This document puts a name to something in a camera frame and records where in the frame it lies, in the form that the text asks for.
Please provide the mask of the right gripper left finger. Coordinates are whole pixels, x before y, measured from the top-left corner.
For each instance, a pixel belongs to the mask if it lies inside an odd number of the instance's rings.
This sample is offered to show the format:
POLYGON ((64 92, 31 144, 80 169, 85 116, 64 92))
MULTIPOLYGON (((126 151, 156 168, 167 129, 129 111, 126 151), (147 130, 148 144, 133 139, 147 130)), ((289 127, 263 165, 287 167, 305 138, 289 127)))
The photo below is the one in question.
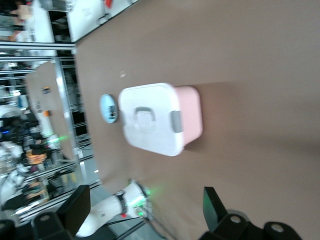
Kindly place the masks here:
POLYGON ((73 240, 90 213, 90 187, 80 185, 56 210, 38 214, 30 223, 15 226, 0 221, 2 240, 73 240))

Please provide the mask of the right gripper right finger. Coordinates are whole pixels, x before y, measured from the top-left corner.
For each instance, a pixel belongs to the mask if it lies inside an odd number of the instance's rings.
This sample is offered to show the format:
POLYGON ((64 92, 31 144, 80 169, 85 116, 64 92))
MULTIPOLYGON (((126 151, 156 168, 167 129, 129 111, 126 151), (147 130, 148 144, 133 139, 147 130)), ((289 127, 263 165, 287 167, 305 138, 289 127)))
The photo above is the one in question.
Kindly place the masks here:
POLYGON ((213 187, 204 187, 202 211, 208 227, 201 240, 300 240, 289 225, 269 221, 263 228, 246 219, 242 212, 228 212, 213 187))

